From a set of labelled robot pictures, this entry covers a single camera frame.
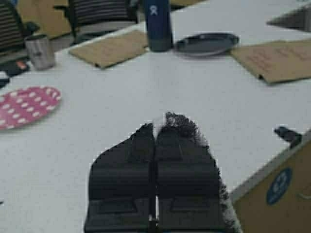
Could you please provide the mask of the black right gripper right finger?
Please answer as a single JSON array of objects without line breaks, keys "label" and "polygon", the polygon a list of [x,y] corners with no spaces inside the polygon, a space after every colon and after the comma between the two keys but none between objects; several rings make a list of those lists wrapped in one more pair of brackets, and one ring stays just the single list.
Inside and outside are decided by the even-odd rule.
[{"label": "black right gripper right finger", "polygon": [[218,168],[208,146],[166,128],[156,140],[155,162],[161,230],[223,233]]}]

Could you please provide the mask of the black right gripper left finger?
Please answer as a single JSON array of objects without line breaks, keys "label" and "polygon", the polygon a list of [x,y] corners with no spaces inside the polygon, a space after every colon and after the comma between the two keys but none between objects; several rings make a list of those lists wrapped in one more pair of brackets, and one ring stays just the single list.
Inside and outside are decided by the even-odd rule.
[{"label": "black right gripper left finger", "polygon": [[101,153],[90,168],[86,233],[147,232],[153,125]]}]

